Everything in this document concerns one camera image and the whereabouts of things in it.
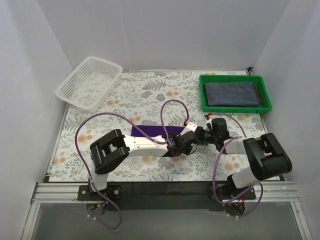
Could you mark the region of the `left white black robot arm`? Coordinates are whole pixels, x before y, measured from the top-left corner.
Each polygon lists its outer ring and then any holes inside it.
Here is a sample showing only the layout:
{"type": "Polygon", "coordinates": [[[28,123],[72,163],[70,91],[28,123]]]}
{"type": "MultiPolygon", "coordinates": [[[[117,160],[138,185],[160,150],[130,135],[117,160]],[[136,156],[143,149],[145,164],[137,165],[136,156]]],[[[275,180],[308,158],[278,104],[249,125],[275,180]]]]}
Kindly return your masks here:
{"type": "Polygon", "coordinates": [[[199,140],[196,134],[188,130],[183,134],[172,133],[168,142],[160,144],[165,138],[158,135],[151,139],[122,134],[115,129],[90,145],[90,156],[93,162],[93,175],[89,178],[93,192],[105,190],[109,173],[114,171],[126,158],[154,156],[174,158],[181,154],[189,155],[193,145],[199,140]]]}

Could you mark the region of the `purple cloth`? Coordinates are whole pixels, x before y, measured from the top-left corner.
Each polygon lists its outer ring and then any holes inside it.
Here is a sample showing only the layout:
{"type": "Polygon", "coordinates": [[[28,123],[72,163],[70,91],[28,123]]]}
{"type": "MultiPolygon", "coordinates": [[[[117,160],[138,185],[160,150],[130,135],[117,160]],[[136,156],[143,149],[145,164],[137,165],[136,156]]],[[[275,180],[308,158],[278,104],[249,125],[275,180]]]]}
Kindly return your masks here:
{"type": "MultiPolygon", "coordinates": [[[[160,135],[165,135],[165,130],[161,125],[137,125],[143,132],[145,132],[150,137],[156,137],[160,135]]],[[[169,134],[177,133],[180,134],[184,130],[184,126],[166,126],[165,127],[169,134]]],[[[144,137],[144,135],[139,132],[134,126],[131,128],[132,137],[144,137]]]]}

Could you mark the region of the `grey cloth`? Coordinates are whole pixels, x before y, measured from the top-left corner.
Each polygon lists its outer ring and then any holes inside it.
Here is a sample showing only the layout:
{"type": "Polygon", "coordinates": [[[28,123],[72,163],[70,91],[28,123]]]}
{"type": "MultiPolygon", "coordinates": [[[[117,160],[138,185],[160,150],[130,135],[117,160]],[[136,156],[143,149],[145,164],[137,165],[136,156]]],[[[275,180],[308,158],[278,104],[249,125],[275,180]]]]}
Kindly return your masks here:
{"type": "Polygon", "coordinates": [[[204,84],[207,105],[211,107],[257,107],[261,104],[253,82],[208,82],[204,84]]]}

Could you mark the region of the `brown towel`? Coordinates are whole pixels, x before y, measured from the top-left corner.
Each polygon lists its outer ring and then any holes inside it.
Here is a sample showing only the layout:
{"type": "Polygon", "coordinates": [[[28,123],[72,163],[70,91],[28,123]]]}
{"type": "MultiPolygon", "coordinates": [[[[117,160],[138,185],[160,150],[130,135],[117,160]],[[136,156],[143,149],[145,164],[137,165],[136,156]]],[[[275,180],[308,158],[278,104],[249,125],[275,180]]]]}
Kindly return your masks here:
{"type": "Polygon", "coordinates": [[[256,96],[257,96],[257,99],[258,99],[259,103],[262,104],[263,100],[262,100],[262,97],[261,97],[261,95],[260,95],[258,90],[256,90],[256,96]]]}

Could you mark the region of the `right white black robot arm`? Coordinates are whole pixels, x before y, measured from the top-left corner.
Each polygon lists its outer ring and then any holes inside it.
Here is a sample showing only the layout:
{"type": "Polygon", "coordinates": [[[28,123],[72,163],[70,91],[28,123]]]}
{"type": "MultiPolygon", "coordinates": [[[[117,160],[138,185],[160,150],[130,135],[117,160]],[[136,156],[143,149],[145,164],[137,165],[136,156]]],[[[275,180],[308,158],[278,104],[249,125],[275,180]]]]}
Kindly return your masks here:
{"type": "Polygon", "coordinates": [[[225,191],[234,194],[260,181],[290,173],[292,162],[273,133],[260,137],[230,137],[228,131],[205,131],[204,144],[215,145],[223,155],[246,155],[249,166],[227,177],[225,191]]]}

